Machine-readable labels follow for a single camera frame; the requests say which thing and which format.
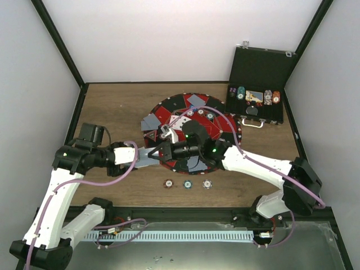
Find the blue card seat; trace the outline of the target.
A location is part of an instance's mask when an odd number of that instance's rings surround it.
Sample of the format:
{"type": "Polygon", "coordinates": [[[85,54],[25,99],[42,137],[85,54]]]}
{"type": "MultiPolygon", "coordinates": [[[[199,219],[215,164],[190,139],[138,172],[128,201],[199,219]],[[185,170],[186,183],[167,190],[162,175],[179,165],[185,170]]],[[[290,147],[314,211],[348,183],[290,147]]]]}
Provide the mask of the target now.
{"type": "Polygon", "coordinates": [[[199,157],[198,156],[192,156],[187,160],[188,170],[195,169],[198,164],[199,164],[199,157]]]}
{"type": "Polygon", "coordinates": [[[153,129],[158,129],[158,126],[161,124],[161,121],[155,116],[155,114],[149,114],[144,117],[143,120],[153,129]]]}
{"type": "Polygon", "coordinates": [[[206,102],[199,96],[193,94],[190,96],[187,101],[190,103],[190,108],[202,107],[206,105],[206,102]]]}

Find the dealt blue playing card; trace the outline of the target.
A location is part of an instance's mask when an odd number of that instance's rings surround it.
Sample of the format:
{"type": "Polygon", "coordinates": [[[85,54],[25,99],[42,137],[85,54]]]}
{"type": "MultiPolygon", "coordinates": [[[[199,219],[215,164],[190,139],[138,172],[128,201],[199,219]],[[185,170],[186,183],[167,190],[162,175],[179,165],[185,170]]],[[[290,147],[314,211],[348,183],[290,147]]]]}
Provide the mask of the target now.
{"type": "Polygon", "coordinates": [[[141,121],[141,131],[151,131],[153,130],[144,120],[141,121]]]}

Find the red poker chip stack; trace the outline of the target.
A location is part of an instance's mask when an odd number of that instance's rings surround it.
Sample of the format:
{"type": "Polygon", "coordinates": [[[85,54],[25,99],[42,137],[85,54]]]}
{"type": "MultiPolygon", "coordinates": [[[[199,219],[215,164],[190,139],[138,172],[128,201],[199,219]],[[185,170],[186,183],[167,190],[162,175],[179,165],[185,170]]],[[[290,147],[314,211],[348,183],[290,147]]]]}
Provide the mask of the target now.
{"type": "Polygon", "coordinates": [[[163,183],[164,188],[167,188],[167,189],[172,188],[173,185],[174,185],[174,182],[171,179],[167,179],[163,183]]]}

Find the teal poker chip stack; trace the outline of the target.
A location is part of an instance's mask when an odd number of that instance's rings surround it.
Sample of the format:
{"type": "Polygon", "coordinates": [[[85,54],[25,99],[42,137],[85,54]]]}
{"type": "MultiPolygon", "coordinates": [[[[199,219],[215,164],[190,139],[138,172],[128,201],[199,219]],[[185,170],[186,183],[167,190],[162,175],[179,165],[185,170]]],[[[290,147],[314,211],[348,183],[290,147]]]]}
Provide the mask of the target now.
{"type": "Polygon", "coordinates": [[[185,189],[191,189],[192,188],[192,182],[191,181],[184,181],[183,186],[185,189]]]}

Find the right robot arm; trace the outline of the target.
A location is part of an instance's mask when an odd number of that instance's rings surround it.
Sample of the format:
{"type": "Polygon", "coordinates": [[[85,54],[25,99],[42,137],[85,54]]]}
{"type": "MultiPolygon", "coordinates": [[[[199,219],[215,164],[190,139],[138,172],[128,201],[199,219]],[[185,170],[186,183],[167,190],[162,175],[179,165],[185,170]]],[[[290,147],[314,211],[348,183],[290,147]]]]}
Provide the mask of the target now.
{"type": "Polygon", "coordinates": [[[315,208],[324,208],[319,197],[322,182],[305,159],[278,160],[244,151],[239,145],[212,139],[195,120],[186,122],[182,132],[184,141],[167,139],[153,148],[148,157],[166,163],[198,156],[210,168],[244,173],[277,187],[276,192],[254,201],[250,212],[253,225],[264,226],[284,212],[310,216],[315,208]]]}

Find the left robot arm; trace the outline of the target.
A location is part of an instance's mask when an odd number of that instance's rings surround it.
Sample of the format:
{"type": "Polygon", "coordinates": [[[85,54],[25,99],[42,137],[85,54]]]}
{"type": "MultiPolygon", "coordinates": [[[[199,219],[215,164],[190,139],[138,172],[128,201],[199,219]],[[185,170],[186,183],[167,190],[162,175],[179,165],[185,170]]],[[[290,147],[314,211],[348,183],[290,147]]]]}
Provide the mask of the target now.
{"type": "Polygon", "coordinates": [[[51,179],[41,206],[25,236],[13,241],[10,253],[18,269],[65,269],[84,236],[101,225],[114,223],[113,203],[93,198],[84,210],[64,225],[70,203],[79,185],[111,186],[134,168],[138,147],[133,141],[110,142],[103,147],[104,126],[84,123],[79,136],[55,153],[51,179]]]}

